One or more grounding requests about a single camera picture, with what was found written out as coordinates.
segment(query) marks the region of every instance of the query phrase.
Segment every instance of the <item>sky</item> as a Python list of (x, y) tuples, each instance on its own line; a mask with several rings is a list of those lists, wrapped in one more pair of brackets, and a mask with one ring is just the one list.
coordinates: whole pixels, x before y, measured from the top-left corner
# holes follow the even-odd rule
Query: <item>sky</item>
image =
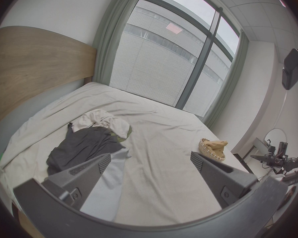
[[(208, 25), (211, 25), (215, 10), (204, 0), (174, 0), (174, 1), (186, 7), (190, 11), (192, 11), (198, 17), (203, 19)], [(233, 53), (235, 53), (239, 38), (235, 34), (234, 30), (228, 25), (228, 23), (223, 18), (221, 18), (217, 34), (230, 47)]]

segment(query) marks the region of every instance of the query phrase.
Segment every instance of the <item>corrugated facade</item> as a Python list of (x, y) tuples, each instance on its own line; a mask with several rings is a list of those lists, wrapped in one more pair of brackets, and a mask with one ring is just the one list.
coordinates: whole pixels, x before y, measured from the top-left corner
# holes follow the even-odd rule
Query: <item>corrugated facade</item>
[[(167, 29), (170, 24), (178, 29)], [(140, 0), (121, 36), (110, 86), (175, 106), (206, 35), (180, 16)], [(213, 44), (184, 110), (203, 117), (225, 79), (230, 60)]]

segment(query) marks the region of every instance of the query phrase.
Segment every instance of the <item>window frame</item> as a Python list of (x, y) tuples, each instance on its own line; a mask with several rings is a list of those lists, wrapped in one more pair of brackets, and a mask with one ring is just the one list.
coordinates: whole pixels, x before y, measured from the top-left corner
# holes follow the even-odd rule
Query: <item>window frame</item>
[(207, 38), (204, 42), (204, 45), (202, 47), (202, 50), (200, 52), (200, 55), (196, 61), (195, 67), (193, 68), (192, 73), (189, 77), (189, 80), (187, 81), (187, 84), (184, 87), (183, 92), (182, 92), (177, 104), (175, 105), (175, 108), (183, 109), (185, 104), (187, 103), (195, 85), (196, 85), (196, 82), (197, 82), (200, 74), (202, 73), (202, 70), (203, 70), (205, 62), (210, 54), (211, 47), (212, 47), (213, 43), (215, 43), (220, 48), (220, 50), (228, 57), (228, 59), (230, 61), (233, 60), (233, 56), (231, 55), (231, 53), (216, 38), (216, 34), (217, 34), (217, 30), (218, 30), (218, 26), (219, 26), (221, 18), (223, 18), (229, 24), (229, 26), (234, 30), (235, 34), (238, 37), (240, 37), (240, 33), (237, 30), (237, 28), (232, 24), (232, 22), (227, 18), (227, 16), (223, 13), (222, 7), (217, 7), (210, 0), (204, 0), (211, 7), (213, 7), (215, 9), (215, 14), (213, 16), (210, 30), (208, 30), (205, 26), (203, 26), (200, 22), (198, 22), (196, 19), (191, 17), (189, 14), (187, 14), (183, 10), (180, 10), (176, 6), (170, 4), (166, 1), (163, 1), (163, 0), (145, 0), (145, 1), (157, 4), (163, 8), (179, 15), (180, 17), (182, 17), (185, 20), (187, 20), (188, 22), (190, 22), (192, 25), (194, 25), (196, 28), (198, 28), (200, 31), (202, 31), (207, 36)]

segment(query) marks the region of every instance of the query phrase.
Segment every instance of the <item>mattress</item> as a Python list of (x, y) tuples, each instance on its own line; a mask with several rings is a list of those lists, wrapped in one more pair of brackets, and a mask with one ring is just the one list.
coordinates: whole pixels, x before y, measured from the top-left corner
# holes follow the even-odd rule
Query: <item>mattress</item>
[[(115, 222), (171, 225), (221, 210), (190, 161), (201, 138), (218, 138), (191, 113), (95, 82), (51, 103), (12, 136), (0, 161), (0, 182), (16, 205), (13, 188), (32, 177), (42, 182), (48, 176), (48, 155), (64, 140), (68, 122), (93, 109), (112, 113), (132, 127), (122, 142), (131, 157), (124, 164)], [(224, 153), (223, 163), (246, 172), (230, 151)]]

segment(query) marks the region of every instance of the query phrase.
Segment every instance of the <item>basket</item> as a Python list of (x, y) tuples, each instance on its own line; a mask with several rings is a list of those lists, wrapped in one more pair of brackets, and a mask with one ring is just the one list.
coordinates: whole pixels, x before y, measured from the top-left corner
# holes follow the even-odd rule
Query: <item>basket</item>
[(212, 159), (214, 159), (214, 160), (216, 160), (216, 161), (220, 161), (220, 162), (224, 161), (224, 160), (225, 160), (225, 155), (224, 155), (224, 157), (219, 157), (218, 155), (216, 155), (213, 151), (211, 151), (210, 149), (208, 149), (208, 148), (206, 147), (206, 145), (204, 145), (203, 142), (204, 142), (205, 140), (207, 140), (207, 139), (203, 138), (203, 139), (201, 139), (200, 142), (199, 142), (199, 150), (200, 150), (200, 152), (201, 152), (204, 156), (207, 156), (207, 157), (209, 157), (209, 158), (212, 158)]

